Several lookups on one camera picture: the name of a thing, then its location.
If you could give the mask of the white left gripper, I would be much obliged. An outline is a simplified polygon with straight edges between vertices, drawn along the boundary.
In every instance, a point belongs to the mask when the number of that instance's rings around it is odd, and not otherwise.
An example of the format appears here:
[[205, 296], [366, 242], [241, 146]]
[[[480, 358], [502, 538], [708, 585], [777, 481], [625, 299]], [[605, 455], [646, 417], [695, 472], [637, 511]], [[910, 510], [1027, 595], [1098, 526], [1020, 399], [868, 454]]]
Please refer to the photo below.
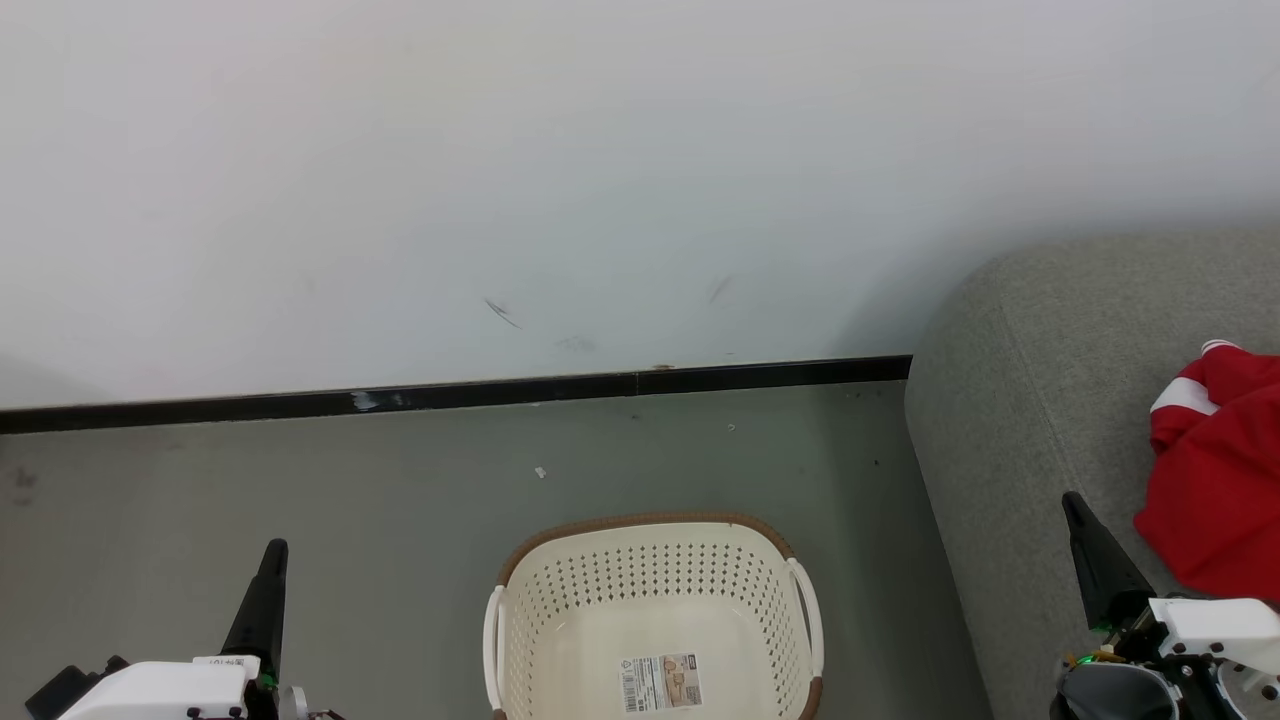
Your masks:
[[188, 662], [143, 661], [101, 675], [61, 719], [300, 719], [279, 687], [289, 547], [271, 539], [221, 647]]

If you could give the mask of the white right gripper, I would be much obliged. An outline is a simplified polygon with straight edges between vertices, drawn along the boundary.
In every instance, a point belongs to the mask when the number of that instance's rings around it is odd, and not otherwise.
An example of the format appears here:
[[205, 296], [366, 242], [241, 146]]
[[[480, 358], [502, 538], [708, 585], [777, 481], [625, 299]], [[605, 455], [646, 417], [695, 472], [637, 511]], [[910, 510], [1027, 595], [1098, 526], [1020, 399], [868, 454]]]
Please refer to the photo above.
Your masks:
[[1062, 495], [1085, 620], [1119, 629], [1102, 648], [1129, 662], [1171, 657], [1279, 661], [1279, 615], [1254, 598], [1153, 598], [1153, 587], [1078, 492]]

